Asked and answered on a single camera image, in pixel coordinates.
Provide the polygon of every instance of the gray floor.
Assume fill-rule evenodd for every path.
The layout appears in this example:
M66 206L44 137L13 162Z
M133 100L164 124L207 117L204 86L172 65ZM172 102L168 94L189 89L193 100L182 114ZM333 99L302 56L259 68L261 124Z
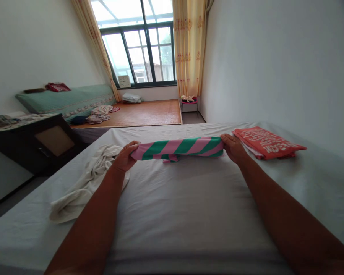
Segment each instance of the gray floor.
M182 114L182 121L184 124L195 124L195 123L206 123L201 114L199 113L199 118L196 112L189 112ZM12 194L5 201L0 203L0 217L8 212L12 207L14 207L18 202L25 198L29 193L40 186L47 177L38 177L33 179L30 183L26 184L20 190Z
M17 192L12 194L2 203L0 203L0 217L8 212L12 207L14 207L18 202L24 199L29 193L40 186L48 177L38 177L33 179L30 183L23 186Z
M198 118L196 112L182 113L182 122L184 124L206 123L200 113Z

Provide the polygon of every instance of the second bed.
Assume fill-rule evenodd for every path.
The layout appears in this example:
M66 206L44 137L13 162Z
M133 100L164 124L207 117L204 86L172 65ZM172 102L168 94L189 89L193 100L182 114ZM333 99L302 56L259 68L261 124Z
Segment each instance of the second bed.
M296 158L256 161L344 243L344 160L314 144L267 123L114 128L0 218L0 274L43 273L73 224L50 223L50 203L74 185L99 146L218 136L253 126L308 147ZM138 161L117 214L105 274L292 274L227 156Z

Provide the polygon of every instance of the hand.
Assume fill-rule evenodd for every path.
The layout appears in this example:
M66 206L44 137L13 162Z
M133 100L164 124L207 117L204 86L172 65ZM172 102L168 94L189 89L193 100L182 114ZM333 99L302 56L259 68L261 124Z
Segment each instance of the hand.
M236 164L250 158L245 148L241 144L241 141L235 136L229 134L221 135L221 139L224 143L224 149L227 152L228 157Z
M139 141L132 141L129 144L127 144L124 148L122 148L121 152L116 157L116 160L112 164L111 168L116 169L118 171L126 172L132 166L134 166L136 160L132 158L130 154L139 147L139 143Z

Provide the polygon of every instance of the bamboo mat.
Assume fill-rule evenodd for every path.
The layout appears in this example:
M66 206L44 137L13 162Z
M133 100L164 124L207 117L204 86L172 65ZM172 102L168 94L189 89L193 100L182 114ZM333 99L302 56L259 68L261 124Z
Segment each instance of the bamboo mat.
M71 125L71 128L134 127L182 124L178 99L144 101L142 103L117 103L113 107L120 110L110 113L111 117L100 124L85 123Z

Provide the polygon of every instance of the curtain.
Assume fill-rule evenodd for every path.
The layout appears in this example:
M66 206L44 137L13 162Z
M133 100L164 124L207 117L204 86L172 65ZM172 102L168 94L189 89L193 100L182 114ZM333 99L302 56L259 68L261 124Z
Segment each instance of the curtain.
M92 47L100 58L107 76L111 82L111 88L116 98L116 101L121 101L120 94L118 93L114 79L112 77L111 66L108 61L106 50L103 46L101 33L99 32L98 24L93 13L90 0L72 0L76 13L89 37Z
M206 16L212 3L213 0L173 0L176 78L180 97L201 93Z

